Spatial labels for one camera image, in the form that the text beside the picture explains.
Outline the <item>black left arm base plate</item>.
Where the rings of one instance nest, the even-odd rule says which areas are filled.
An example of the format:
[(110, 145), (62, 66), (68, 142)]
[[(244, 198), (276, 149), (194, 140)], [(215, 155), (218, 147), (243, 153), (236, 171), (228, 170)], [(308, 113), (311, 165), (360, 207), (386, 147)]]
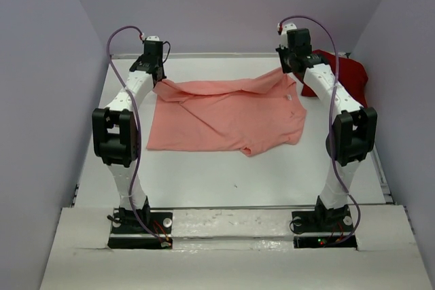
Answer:
[(169, 250), (173, 248), (173, 212), (151, 210), (151, 219), (146, 231), (135, 218), (121, 222), (118, 209), (107, 219), (111, 229), (107, 246), (110, 249)]

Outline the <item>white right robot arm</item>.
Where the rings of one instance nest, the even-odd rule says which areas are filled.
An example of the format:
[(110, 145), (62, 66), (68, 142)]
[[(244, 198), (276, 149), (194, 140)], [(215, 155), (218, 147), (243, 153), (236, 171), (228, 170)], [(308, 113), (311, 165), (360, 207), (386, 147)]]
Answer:
[(349, 190), (360, 163), (373, 150), (377, 112), (355, 100), (334, 74), (337, 68), (313, 52), (308, 29), (290, 23), (280, 24), (277, 31), (283, 72), (301, 78), (329, 109), (326, 151), (331, 165), (326, 182), (315, 208), (294, 212), (290, 226), (297, 235), (332, 232), (337, 226), (352, 232), (355, 226), (348, 205)]

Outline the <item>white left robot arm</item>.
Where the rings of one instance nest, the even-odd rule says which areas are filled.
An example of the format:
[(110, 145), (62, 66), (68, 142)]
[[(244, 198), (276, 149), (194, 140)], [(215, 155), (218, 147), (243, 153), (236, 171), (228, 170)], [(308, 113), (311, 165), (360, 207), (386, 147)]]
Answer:
[(143, 39), (143, 53), (132, 64), (123, 79), (114, 71), (121, 90), (103, 108), (92, 112), (94, 153), (111, 172), (120, 203), (111, 217), (135, 232), (150, 226), (150, 205), (138, 176), (141, 157), (139, 107), (157, 82), (165, 78), (163, 67), (164, 42), (157, 36)]

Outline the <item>pink t shirt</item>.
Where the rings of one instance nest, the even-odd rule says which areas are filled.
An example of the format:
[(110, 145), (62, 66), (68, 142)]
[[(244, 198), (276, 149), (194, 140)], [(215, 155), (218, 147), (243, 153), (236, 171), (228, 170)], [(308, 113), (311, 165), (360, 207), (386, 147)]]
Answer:
[(296, 81), (274, 69), (256, 78), (174, 82), (154, 88), (147, 149), (240, 151), (247, 157), (299, 142), (307, 115)]

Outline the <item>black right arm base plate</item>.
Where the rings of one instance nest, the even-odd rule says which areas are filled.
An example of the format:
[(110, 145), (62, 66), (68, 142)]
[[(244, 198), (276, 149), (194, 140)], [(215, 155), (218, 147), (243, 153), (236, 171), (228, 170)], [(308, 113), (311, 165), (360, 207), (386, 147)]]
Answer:
[(289, 228), (294, 235), (295, 249), (357, 249), (358, 247), (354, 235), (344, 240), (353, 230), (349, 209), (346, 209), (340, 217), (325, 223), (316, 220), (314, 211), (294, 211)]

